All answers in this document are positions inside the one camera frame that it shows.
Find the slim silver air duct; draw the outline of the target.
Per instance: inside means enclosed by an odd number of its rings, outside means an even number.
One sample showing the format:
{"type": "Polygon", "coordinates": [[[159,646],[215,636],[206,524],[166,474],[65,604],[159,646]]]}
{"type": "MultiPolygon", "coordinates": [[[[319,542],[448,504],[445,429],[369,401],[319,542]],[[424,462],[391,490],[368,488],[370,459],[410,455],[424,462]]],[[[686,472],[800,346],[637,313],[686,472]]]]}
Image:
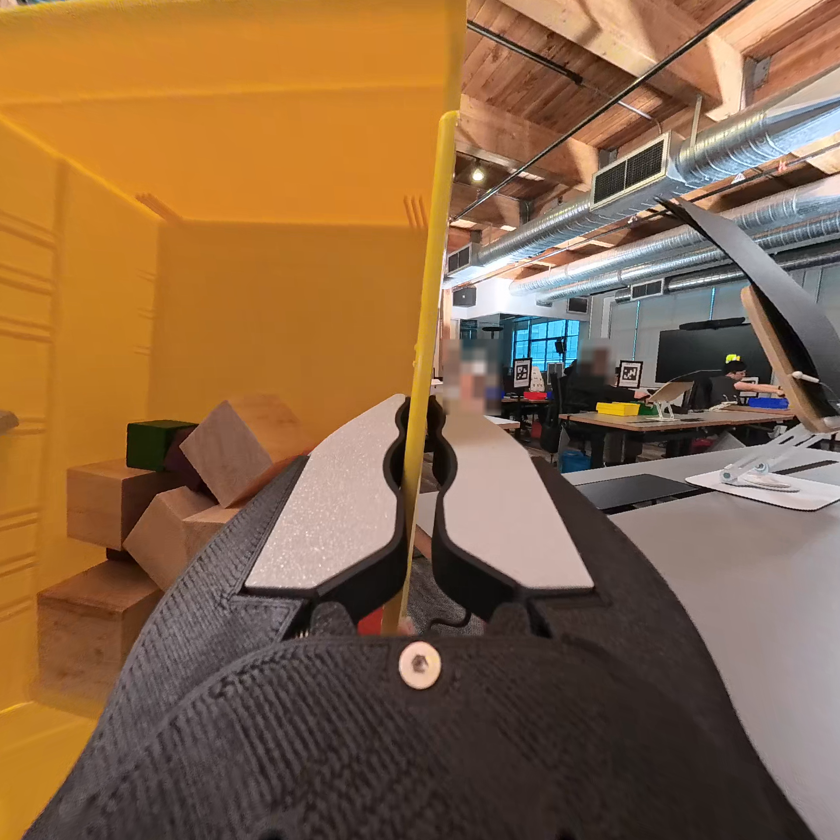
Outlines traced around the slim silver air duct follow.
{"type": "MultiPolygon", "coordinates": [[[[803,185],[759,201],[724,211],[720,216],[749,235],[809,222],[835,212],[839,207],[839,175],[803,185]]],[[[508,288],[513,297],[536,294],[546,298],[556,288],[579,285],[624,269],[657,262],[672,255],[681,256],[709,249],[711,243],[689,225],[681,225],[622,245],[600,255],[584,257],[565,266],[556,266],[538,275],[513,280],[508,288]]]]}

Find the wooden board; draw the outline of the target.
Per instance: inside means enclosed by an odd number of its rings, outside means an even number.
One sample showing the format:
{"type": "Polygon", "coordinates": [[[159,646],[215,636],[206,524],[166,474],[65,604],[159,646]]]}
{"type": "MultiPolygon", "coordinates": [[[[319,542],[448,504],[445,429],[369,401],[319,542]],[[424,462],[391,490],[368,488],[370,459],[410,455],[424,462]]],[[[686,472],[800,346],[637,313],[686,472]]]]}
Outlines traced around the wooden board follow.
{"type": "Polygon", "coordinates": [[[802,354],[781,316],[753,285],[742,289],[741,302],[793,414],[810,432],[838,434],[838,410],[831,407],[822,387],[793,377],[801,370],[794,362],[802,354]]]}

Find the wooden office desk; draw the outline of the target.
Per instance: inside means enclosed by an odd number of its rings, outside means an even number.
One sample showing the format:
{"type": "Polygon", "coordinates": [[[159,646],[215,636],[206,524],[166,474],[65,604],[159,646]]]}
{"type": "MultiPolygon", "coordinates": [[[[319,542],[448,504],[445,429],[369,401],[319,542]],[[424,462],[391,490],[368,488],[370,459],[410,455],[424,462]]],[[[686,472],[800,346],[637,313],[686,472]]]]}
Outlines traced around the wooden office desk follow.
{"type": "Polygon", "coordinates": [[[644,443],[665,444],[665,456],[675,458],[690,454],[692,443],[704,432],[731,430],[735,427],[763,427],[792,424],[795,415],[781,409],[761,410],[748,406],[698,413],[659,416],[620,416],[602,413],[563,413],[562,422],[582,427],[591,442],[591,467],[632,464],[630,458],[644,443]]]}

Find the yellow plastic box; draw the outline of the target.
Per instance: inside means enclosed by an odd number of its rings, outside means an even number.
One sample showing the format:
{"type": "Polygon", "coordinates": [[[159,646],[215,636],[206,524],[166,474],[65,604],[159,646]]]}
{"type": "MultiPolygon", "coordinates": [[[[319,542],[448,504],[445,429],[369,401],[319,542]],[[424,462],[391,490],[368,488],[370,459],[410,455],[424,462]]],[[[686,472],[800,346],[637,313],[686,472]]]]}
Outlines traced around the yellow plastic box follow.
{"type": "Polygon", "coordinates": [[[32,701],[2,710],[2,839],[23,836],[67,777],[95,723],[32,701]]]}
{"type": "Polygon", "coordinates": [[[321,436],[411,385],[466,2],[2,10],[2,709],[35,595],[95,562],[69,467],[129,421],[284,396],[321,436]]]}

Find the black desk mat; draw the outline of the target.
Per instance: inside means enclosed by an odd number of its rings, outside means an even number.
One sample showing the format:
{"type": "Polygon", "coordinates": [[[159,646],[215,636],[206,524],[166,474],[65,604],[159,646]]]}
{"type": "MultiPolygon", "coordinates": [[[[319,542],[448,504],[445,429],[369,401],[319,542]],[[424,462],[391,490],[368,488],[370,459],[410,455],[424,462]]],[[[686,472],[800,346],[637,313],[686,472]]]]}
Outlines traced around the black desk mat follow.
{"type": "Polygon", "coordinates": [[[639,474],[577,485],[577,490],[606,515],[674,501],[700,493],[700,488],[685,481],[662,476],[639,474]]]}

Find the pile of wooden cubes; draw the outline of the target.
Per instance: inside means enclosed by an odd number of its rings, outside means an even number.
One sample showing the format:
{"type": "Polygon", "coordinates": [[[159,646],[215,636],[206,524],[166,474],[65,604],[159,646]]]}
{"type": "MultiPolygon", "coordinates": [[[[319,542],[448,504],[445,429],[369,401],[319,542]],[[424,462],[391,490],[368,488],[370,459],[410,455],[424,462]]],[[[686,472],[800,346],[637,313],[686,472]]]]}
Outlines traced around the pile of wooden cubes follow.
{"type": "Polygon", "coordinates": [[[66,535],[105,551],[37,595],[38,688],[109,694],[159,600],[243,504],[313,441],[276,396],[219,403],[201,423],[132,423],[122,459],[69,468],[66,535]]]}

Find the black light track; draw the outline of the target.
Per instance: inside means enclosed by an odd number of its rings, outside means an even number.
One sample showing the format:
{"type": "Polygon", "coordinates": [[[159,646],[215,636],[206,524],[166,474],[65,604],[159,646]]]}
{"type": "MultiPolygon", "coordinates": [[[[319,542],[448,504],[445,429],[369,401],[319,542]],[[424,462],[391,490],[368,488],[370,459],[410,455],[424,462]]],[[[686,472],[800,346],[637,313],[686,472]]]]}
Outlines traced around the black light track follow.
{"type": "Polygon", "coordinates": [[[499,33],[481,24],[476,23],[473,20],[467,20],[466,27],[469,32],[472,32],[484,39],[489,40],[494,45],[507,49],[511,53],[514,53],[522,58],[530,60],[531,62],[572,81],[576,87],[582,88],[584,86],[585,80],[583,79],[583,77],[579,73],[574,72],[573,70],[568,68],[567,66],[561,65],[559,62],[553,59],[543,56],[540,53],[528,47],[520,45],[519,43],[511,40],[510,38],[504,35],[500,35],[499,33]]]}

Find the large silver air duct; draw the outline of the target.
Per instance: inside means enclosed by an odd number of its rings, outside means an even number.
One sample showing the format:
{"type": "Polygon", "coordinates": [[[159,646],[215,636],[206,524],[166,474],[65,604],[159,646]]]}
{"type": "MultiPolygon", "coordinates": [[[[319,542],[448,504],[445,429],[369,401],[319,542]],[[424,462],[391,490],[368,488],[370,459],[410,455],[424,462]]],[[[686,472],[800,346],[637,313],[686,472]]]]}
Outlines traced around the large silver air duct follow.
{"type": "Polygon", "coordinates": [[[695,141],[661,134],[595,173],[591,190],[497,241],[447,259],[445,278],[472,281],[520,259],[636,215],[659,198],[684,195],[824,139],[838,131],[839,95],[816,86],[779,96],[704,130],[695,141]]]}

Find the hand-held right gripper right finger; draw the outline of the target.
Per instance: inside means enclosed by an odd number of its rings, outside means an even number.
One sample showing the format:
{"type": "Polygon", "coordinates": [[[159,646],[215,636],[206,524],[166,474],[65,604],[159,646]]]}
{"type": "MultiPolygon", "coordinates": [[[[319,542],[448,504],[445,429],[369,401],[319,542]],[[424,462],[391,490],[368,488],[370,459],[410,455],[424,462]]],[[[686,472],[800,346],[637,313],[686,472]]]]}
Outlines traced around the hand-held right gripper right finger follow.
{"type": "Polygon", "coordinates": [[[545,481],[512,436],[433,397],[427,436],[439,485],[432,567],[446,596],[487,622],[505,604],[594,593],[545,481]]]}

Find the black ceiling rod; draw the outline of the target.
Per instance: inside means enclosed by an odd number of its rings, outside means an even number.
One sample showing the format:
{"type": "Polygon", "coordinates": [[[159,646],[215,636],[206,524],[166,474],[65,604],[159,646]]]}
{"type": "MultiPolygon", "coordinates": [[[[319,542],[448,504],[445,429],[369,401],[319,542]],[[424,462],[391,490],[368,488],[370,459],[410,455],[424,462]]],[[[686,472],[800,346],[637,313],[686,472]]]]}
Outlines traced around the black ceiling rod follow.
{"type": "Polygon", "coordinates": [[[753,2],[468,2],[473,20],[559,62],[583,87],[467,31],[459,160],[449,211],[485,224],[499,199],[546,199],[582,187],[608,151],[696,99],[738,108],[743,60],[721,31],[753,2]],[[484,184],[469,180],[474,163],[484,184]]]}

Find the white folding stand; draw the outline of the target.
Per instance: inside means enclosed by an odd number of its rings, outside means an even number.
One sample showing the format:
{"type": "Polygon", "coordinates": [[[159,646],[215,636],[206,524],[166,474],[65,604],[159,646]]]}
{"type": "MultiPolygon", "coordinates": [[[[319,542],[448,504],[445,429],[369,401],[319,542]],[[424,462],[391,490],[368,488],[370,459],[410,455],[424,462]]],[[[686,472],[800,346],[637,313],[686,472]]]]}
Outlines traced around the white folding stand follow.
{"type": "Polygon", "coordinates": [[[810,445],[820,443],[834,433],[834,429],[815,433],[799,424],[767,444],[751,447],[747,454],[719,471],[688,476],[686,483],[794,511],[825,509],[838,502],[838,486],[784,476],[778,468],[793,455],[804,453],[810,445]]]}

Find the gridded window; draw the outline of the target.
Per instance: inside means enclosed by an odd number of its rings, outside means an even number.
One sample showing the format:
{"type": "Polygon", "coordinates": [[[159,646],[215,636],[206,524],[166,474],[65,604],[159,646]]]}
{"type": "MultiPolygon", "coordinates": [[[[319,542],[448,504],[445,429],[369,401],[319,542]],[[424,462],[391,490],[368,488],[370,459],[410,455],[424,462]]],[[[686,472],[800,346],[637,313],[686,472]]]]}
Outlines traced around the gridded window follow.
{"type": "Polygon", "coordinates": [[[511,322],[510,361],[529,358],[546,372],[551,365],[567,367],[578,358],[581,326],[572,319],[515,318],[511,322]]]}

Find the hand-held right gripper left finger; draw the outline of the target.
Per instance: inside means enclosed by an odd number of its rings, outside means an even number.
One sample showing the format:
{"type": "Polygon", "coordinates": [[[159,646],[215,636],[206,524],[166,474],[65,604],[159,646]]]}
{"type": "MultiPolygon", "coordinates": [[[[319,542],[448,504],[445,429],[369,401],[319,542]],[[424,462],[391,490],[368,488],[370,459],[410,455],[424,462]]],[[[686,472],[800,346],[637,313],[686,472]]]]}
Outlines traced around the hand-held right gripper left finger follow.
{"type": "Polygon", "coordinates": [[[262,540],[244,594],[336,602],[358,623],[403,588],[409,407],[408,396],[394,394],[311,451],[262,540]]]}

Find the large black monitor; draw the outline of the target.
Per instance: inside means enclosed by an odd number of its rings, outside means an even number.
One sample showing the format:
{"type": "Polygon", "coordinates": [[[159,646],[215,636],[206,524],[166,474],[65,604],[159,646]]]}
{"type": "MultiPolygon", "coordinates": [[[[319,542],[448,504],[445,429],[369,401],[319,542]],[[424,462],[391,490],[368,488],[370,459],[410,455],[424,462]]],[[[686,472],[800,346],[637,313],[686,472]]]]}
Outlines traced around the large black monitor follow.
{"type": "Polygon", "coordinates": [[[761,383],[770,382],[771,364],[748,323],[719,329],[661,331],[654,380],[666,383],[697,371],[712,375],[722,369],[730,355],[737,355],[746,364],[750,376],[758,377],[761,383]]]}

